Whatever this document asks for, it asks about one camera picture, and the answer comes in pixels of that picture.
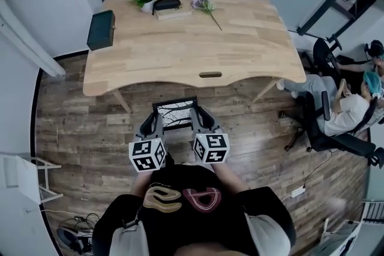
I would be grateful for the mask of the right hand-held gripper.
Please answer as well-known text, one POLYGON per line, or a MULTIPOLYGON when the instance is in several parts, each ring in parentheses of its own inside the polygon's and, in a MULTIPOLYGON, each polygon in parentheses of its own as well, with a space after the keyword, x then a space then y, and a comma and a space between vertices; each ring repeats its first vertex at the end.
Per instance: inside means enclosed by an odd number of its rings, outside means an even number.
MULTIPOLYGON (((208 109, 200 107, 202 125, 207 129, 221 129, 220 120, 208 109)), ((199 112, 193 107, 190 112, 193 132, 203 132, 200 124, 199 112)), ((229 138, 226 133, 196 134, 193 151, 204 164, 224 163, 230 150, 229 138)))

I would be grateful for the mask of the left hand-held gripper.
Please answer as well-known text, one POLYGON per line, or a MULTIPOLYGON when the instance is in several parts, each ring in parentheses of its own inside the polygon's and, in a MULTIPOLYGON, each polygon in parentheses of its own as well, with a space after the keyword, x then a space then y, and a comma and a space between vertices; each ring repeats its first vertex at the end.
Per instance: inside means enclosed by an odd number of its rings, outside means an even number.
POLYGON ((159 170, 163 165, 166 153, 163 117, 160 113, 155 115, 151 113, 138 126, 132 142, 128 145, 130 161, 138 173, 159 170), (153 132, 155 137, 145 138, 153 132))

